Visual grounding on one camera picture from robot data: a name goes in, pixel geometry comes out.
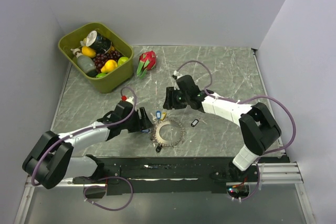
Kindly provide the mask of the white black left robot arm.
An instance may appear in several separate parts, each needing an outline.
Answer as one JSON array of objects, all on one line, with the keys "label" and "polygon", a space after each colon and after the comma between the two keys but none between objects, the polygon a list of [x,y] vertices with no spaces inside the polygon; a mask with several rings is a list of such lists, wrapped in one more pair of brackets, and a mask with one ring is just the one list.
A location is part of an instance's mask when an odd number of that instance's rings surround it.
[{"label": "white black left robot arm", "polygon": [[32,176],[32,184],[43,185],[47,189],[55,187],[65,178],[80,176],[98,183],[104,176],[103,162],[92,155],[73,157],[73,152],[106,142],[123,130],[134,133],[152,127],[145,108],[135,109],[133,99],[129,98],[120,101],[114,110],[87,127],[68,133],[43,133],[22,168]]}]

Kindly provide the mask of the round metal key ring plate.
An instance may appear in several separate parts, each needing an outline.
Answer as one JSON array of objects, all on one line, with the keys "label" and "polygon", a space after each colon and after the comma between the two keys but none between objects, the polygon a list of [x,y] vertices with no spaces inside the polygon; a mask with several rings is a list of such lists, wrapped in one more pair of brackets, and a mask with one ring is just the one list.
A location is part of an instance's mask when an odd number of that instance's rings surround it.
[{"label": "round metal key ring plate", "polygon": [[181,122],[175,118],[166,118],[154,123],[151,140],[157,146],[175,147],[184,142],[185,134],[185,128]]}]

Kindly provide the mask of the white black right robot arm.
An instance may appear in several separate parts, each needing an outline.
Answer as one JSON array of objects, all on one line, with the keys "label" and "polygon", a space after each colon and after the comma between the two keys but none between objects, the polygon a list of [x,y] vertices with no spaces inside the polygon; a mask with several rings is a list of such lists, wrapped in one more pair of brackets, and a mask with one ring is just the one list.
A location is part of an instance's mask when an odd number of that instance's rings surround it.
[{"label": "white black right robot arm", "polygon": [[268,107],[261,102],[252,105],[227,101],[211,90],[201,90],[190,75],[174,78],[175,86],[166,88],[164,109],[179,110],[190,106],[240,127],[244,145],[233,158],[229,175],[235,181],[243,180],[250,165],[281,137],[281,129]]}]

